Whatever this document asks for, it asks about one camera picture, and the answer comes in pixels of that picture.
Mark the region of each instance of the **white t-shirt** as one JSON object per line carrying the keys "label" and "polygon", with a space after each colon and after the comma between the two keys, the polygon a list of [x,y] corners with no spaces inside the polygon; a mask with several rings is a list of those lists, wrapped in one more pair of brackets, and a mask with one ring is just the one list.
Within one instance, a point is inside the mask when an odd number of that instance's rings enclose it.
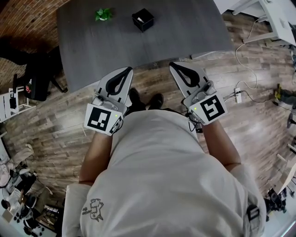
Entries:
{"label": "white t-shirt", "polygon": [[13,215],[16,213],[16,211],[20,206],[20,203],[19,203],[20,197],[21,197],[21,192],[17,188],[15,188],[14,191],[7,198],[7,201],[10,204],[9,212]]}
{"label": "white t-shirt", "polygon": [[161,110],[135,112],[113,136],[108,169],[94,185],[67,187],[62,233],[238,237],[248,193],[256,197],[265,219],[264,201],[248,168],[240,165],[230,173],[205,154],[186,117]]}

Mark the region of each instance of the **black chair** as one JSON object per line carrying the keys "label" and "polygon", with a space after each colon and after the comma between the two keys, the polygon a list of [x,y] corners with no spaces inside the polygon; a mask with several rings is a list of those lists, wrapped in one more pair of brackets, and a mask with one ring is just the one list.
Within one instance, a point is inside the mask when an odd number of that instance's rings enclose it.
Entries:
{"label": "black chair", "polygon": [[25,65],[25,75],[22,77],[14,75],[13,91],[18,86],[24,87],[25,97],[45,101],[48,96],[48,86],[51,81],[62,93],[68,89],[62,89],[56,82],[55,76],[62,70],[62,60],[59,47],[49,53],[33,53],[19,51],[10,47],[4,40],[0,40],[0,57],[8,59],[17,65]]}

